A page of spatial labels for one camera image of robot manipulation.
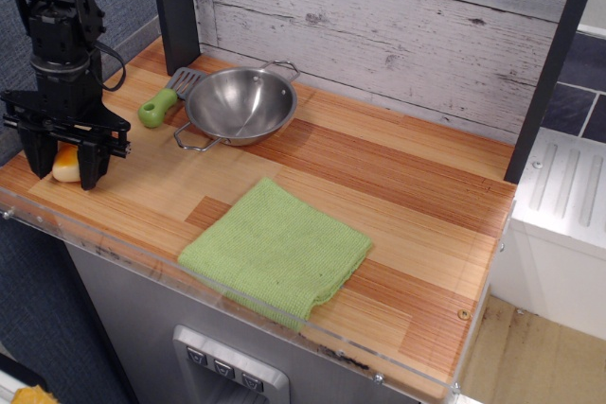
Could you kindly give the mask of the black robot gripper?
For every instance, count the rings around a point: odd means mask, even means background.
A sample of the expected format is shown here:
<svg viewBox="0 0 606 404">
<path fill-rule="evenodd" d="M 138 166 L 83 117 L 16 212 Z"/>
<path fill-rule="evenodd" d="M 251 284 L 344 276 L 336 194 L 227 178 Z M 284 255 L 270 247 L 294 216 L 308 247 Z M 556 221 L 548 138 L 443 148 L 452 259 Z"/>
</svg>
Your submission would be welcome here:
<svg viewBox="0 0 606 404">
<path fill-rule="evenodd" d="M 95 188 L 111 155 L 124 158 L 131 151 L 131 124 L 103 104 L 101 58 L 92 56 L 77 75 L 39 73 L 37 84 L 35 91 L 1 93 L 4 125 L 18 130 L 30 169 L 40 179 L 52 171 L 58 140 L 78 145 L 81 188 Z"/>
</svg>

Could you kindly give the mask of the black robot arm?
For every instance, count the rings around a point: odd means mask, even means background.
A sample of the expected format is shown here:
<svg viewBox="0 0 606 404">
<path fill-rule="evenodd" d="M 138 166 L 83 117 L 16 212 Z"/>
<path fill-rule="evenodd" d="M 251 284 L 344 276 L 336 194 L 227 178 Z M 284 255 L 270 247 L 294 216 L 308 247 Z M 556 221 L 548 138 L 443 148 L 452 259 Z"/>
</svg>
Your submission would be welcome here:
<svg viewBox="0 0 606 404">
<path fill-rule="evenodd" d="M 94 188 L 113 156 L 130 151 L 130 123 L 102 101 L 108 91 L 102 54 L 117 53 L 100 42 L 104 11 L 95 0 L 15 0 L 31 40 L 34 91 L 5 90 L 4 124 L 15 129 L 32 172 L 48 175 L 61 143 L 77 149 L 80 185 Z"/>
</svg>

